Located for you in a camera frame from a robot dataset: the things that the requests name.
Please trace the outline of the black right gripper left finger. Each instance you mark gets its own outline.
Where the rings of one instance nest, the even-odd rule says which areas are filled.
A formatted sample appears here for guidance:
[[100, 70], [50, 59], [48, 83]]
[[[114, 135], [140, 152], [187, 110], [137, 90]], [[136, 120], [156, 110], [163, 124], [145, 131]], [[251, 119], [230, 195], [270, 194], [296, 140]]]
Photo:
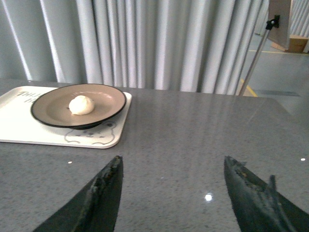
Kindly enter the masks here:
[[69, 202], [34, 231], [113, 232], [123, 183], [123, 159], [114, 157]]

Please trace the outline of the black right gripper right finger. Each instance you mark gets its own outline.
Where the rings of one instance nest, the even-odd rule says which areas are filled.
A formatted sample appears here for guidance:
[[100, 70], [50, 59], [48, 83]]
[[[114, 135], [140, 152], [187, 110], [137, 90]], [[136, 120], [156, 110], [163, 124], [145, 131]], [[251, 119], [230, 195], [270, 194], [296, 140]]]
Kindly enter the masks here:
[[309, 215], [277, 192], [276, 179], [266, 183], [231, 156], [224, 175], [232, 209], [243, 232], [307, 232]]

